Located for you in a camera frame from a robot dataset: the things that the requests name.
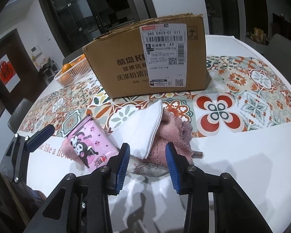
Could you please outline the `grey chair right side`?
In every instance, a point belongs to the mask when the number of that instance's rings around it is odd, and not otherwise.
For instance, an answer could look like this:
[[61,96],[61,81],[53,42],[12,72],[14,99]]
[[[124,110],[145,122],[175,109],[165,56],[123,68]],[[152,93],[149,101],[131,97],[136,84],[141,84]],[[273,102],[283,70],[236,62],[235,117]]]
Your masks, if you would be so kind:
[[267,46],[264,57],[286,78],[291,80],[291,41],[275,34]]

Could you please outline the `orange fruit in basket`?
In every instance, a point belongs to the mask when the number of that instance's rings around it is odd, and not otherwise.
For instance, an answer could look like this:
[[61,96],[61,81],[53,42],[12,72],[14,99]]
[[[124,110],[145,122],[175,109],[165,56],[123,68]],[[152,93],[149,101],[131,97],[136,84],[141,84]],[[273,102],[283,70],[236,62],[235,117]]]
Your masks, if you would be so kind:
[[62,73],[65,73],[66,71],[68,71],[71,68],[72,68],[72,65],[69,64],[69,63],[66,63],[66,64],[63,65],[61,71],[62,71]]

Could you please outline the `pink cartoon tissue pack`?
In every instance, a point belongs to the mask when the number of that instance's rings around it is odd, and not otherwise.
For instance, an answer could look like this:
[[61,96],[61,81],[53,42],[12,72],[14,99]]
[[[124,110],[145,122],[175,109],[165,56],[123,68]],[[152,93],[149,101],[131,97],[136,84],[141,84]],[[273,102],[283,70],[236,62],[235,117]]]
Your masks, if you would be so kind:
[[70,140],[75,151],[73,161],[83,166],[88,174],[107,165],[109,159],[119,153],[100,124],[90,114],[86,115],[66,138]]

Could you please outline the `colourful patterned table runner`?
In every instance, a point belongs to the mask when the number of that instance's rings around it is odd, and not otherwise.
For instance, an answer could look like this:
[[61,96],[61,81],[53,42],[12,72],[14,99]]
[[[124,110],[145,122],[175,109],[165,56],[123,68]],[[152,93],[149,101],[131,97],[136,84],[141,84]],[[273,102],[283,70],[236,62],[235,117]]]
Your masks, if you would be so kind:
[[251,131],[291,122],[291,92],[269,65],[252,57],[209,56],[211,77],[204,91],[112,99],[94,74],[37,100],[20,125],[35,133],[48,124],[64,137],[86,115],[113,132],[136,111],[157,101],[183,122],[193,137]]

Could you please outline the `brown cardboard box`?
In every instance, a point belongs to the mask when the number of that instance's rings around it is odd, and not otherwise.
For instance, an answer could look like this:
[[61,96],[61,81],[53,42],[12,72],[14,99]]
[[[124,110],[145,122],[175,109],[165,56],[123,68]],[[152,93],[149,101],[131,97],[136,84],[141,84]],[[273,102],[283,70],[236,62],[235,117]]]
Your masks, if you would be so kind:
[[83,47],[111,98],[205,90],[210,82],[202,15],[145,19]]

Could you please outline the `white plastic fruit basket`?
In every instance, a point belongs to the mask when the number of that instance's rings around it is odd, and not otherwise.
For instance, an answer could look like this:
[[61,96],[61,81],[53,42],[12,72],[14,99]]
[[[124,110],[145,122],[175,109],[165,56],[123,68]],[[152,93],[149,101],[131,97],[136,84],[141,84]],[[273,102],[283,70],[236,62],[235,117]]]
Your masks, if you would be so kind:
[[54,80],[63,87],[67,87],[75,83],[80,78],[87,75],[91,70],[90,64],[88,63],[84,54],[69,62],[69,64],[72,65],[71,69],[65,73],[62,73],[62,71],[59,70],[59,72],[54,77]]

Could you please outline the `grey chair left side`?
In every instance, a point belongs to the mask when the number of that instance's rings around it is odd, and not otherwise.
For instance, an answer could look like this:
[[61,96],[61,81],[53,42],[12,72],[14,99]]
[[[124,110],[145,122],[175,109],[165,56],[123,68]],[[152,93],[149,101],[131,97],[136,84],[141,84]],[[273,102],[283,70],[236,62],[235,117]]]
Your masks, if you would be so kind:
[[33,102],[24,98],[12,113],[7,125],[14,134],[18,131],[22,121],[32,106]]

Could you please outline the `dusty pink knitted cloth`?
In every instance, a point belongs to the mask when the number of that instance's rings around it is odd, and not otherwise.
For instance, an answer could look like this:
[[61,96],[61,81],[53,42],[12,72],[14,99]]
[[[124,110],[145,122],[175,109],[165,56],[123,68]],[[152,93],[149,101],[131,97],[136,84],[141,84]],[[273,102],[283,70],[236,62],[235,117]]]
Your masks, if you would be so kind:
[[172,112],[164,110],[150,153],[145,161],[166,167],[165,146],[172,143],[177,153],[186,157],[188,162],[192,163],[194,158],[202,158],[203,152],[193,151],[190,145],[191,140],[191,123],[183,122]]

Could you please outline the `white towel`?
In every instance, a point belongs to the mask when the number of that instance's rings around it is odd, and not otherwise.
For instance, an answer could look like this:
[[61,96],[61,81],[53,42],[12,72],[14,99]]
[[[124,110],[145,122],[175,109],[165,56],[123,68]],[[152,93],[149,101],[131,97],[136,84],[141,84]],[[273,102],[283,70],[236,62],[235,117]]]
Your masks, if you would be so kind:
[[130,146],[130,154],[147,159],[163,115],[162,101],[158,100],[144,110],[138,110],[109,135],[117,147]]

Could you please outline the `grey chair behind basket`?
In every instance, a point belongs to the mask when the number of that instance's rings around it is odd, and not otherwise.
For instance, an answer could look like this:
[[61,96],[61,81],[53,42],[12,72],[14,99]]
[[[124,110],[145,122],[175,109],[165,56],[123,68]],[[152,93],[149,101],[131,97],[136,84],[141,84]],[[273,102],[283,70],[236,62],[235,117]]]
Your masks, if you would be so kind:
[[62,61],[62,64],[63,65],[68,64],[69,62],[75,60],[76,58],[78,58],[82,54],[83,54],[83,50],[82,50],[82,48],[79,48],[75,52],[73,52],[73,53],[69,54],[67,57],[65,57]]

